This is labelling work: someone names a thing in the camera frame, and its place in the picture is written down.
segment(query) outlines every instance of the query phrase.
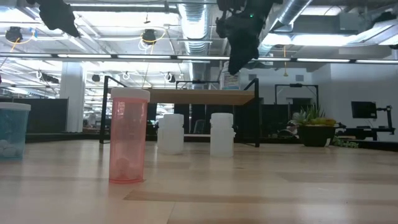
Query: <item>ductwork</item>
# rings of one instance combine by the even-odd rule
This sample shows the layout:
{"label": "ductwork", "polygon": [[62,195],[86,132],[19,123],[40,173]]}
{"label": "ductwork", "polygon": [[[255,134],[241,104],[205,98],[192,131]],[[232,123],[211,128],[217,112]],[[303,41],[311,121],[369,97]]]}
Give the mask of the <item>ductwork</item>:
{"label": "ductwork", "polygon": [[[209,34],[209,7],[207,4],[179,4],[178,10],[181,15],[181,27],[184,37],[187,39],[206,39]],[[185,50],[189,55],[207,55],[209,43],[185,42]],[[191,63],[191,80],[206,80],[205,74],[208,64]]]}
{"label": "ductwork", "polygon": [[[292,24],[294,23],[294,21],[301,15],[301,13],[303,13],[304,9],[311,2],[312,0],[286,0],[286,2],[279,11],[279,16],[276,17],[274,21],[271,21],[271,26],[267,28],[266,34],[268,34],[272,30],[276,30],[284,26],[287,26],[287,31],[289,31],[289,29],[292,28]],[[273,45],[264,45],[261,43],[259,47],[260,57],[267,56],[272,48]]]}

